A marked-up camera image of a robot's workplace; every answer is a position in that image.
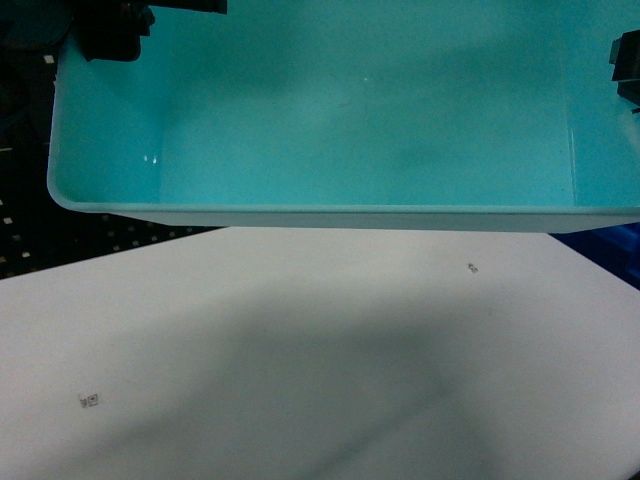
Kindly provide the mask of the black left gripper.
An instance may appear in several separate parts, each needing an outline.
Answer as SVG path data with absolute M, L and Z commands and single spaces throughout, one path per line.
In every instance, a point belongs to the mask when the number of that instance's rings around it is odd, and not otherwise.
M 227 0 L 149 0 L 164 8 L 227 14 Z M 86 61 L 133 62 L 141 55 L 141 38 L 150 35 L 155 16 L 138 1 L 75 1 L 76 37 Z

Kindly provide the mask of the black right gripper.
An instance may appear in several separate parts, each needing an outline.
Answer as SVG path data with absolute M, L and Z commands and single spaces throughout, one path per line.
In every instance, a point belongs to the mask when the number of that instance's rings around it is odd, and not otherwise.
M 625 32 L 611 44 L 609 63 L 614 66 L 612 81 L 617 94 L 639 112 L 639 30 Z

